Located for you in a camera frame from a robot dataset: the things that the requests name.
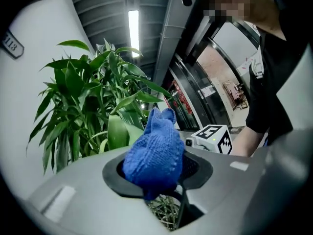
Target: person's arm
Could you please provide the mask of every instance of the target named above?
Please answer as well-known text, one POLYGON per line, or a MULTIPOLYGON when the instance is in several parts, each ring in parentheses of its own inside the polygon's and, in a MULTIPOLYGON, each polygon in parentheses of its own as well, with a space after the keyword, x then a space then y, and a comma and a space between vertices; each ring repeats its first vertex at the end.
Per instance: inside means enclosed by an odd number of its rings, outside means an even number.
POLYGON ((231 155, 250 157, 258 148, 264 133, 257 133, 249 127, 245 127, 233 142, 231 155))
POLYGON ((269 127, 268 102, 265 97, 262 79, 257 79, 252 67, 250 74, 250 103, 246 127, 233 142, 231 155, 251 156, 260 144, 264 133, 269 127))

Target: white sticker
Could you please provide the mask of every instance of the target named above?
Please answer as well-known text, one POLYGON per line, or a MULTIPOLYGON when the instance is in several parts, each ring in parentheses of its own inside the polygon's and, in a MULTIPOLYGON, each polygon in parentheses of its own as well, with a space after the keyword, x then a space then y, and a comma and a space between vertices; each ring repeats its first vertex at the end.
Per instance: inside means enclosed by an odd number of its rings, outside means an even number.
POLYGON ((246 171, 248 169, 248 167, 249 167, 249 164, 238 162, 238 161, 234 161, 229 166, 233 167, 235 169, 246 171))

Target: blue knitted cloth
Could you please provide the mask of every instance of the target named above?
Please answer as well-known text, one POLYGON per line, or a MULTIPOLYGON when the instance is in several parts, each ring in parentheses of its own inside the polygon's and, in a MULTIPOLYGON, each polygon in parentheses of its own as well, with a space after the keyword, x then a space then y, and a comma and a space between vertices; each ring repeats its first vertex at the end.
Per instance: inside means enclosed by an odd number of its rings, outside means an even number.
POLYGON ((168 108, 153 108, 143 135, 126 154, 125 178, 144 190, 146 200, 175 189, 182 170, 184 143, 175 130, 176 116, 168 108))

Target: green plant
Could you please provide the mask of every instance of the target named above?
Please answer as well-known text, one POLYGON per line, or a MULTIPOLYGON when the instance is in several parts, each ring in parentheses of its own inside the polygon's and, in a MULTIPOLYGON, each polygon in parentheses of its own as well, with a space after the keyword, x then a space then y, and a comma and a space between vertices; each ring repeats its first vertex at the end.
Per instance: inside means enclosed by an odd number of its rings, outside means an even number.
POLYGON ((176 230, 180 202, 171 196, 159 195, 155 200, 147 202, 149 209, 170 231, 176 230))
MULTIPOLYGON (((86 44, 77 40, 58 45, 89 51, 86 44)), ((80 59, 67 56, 67 59, 53 60, 45 66, 54 68, 54 79, 52 83, 45 83, 47 88, 39 93, 45 97, 35 121, 51 102, 53 108, 42 117, 29 137, 30 142, 39 131, 45 130, 40 141, 40 145, 44 143, 44 172, 50 155, 52 169, 56 165, 59 172, 80 157, 133 144, 142 134, 149 114, 141 109, 141 101, 162 101, 142 91, 139 82, 171 96, 150 82, 139 67, 125 62, 120 56, 124 51, 141 55, 137 49, 115 49, 105 41, 105 45, 97 45, 93 59, 87 55, 80 59)))

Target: fluorescent light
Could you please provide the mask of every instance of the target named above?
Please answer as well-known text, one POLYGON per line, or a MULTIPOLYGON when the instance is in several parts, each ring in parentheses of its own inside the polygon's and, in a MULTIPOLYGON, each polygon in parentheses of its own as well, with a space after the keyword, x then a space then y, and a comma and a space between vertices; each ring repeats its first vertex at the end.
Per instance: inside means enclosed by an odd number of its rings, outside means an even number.
MULTIPOLYGON (((131 36, 132 48, 139 50, 139 11, 131 10, 128 12, 129 33, 131 36)), ((139 54, 132 52, 133 57, 138 57, 139 54)))

